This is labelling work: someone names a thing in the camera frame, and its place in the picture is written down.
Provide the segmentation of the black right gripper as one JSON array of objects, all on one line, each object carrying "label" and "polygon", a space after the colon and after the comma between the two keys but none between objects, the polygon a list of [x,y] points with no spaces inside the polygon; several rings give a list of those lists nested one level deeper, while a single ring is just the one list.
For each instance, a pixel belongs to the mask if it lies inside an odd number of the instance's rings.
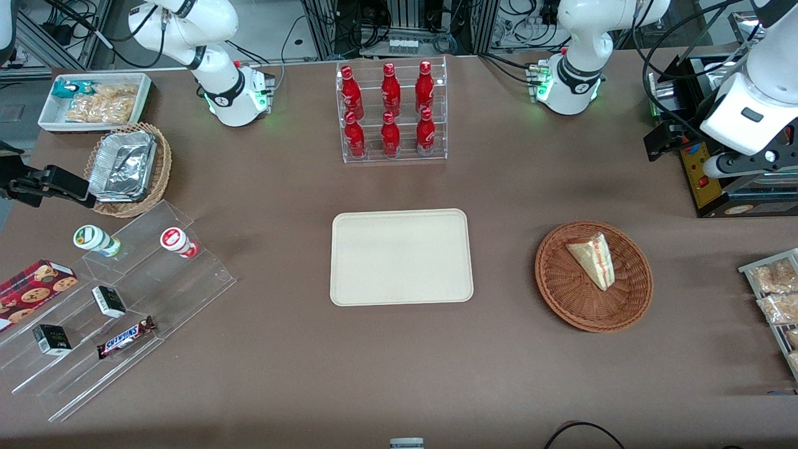
[{"label": "black right gripper", "polygon": [[55,165],[47,165],[44,171],[37,170],[23,162],[23,154],[23,150],[1,142],[3,199],[42,201],[43,197],[49,196],[73,201],[85,208],[94,208],[97,200],[89,191],[88,181]]}]

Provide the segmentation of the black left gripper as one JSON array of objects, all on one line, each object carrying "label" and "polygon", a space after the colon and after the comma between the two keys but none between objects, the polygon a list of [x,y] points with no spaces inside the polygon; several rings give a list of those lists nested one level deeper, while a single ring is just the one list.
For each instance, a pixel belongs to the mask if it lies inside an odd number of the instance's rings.
[{"label": "black left gripper", "polygon": [[[797,122],[790,122],[767,143],[763,150],[750,156],[735,153],[723,162],[724,174],[743,176],[747,173],[772,173],[797,165]],[[649,162],[664,154],[684,150],[690,142],[681,124],[676,120],[662,120],[644,136],[644,146]]]}]

